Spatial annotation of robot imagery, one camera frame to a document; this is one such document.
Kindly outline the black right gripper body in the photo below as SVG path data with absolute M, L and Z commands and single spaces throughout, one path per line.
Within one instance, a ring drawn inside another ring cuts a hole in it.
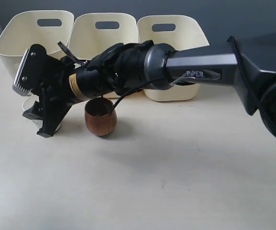
M 69 58 L 57 60 L 48 57 L 39 86 L 31 90 L 39 97 L 42 116 L 56 115 L 61 123 L 76 99 L 70 93 L 68 74 L 74 69 L 74 63 Z

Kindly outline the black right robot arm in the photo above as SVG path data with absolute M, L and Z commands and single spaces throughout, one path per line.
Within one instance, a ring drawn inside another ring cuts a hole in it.
M 37 134 L 49 138 L 70 108 L 114 92 L 124 98 L 149 89 L 210 84 L 233 87 L 247 114 L 259 112 L 276 137 L 276 33 L 177 50 L 167 43 L 117 43 L 90 60 L 79 59 L 63 43 L 61 59 L 40 44 L 24 53 L 13 89 L 39 97 L 23 116 L 41 120 Z

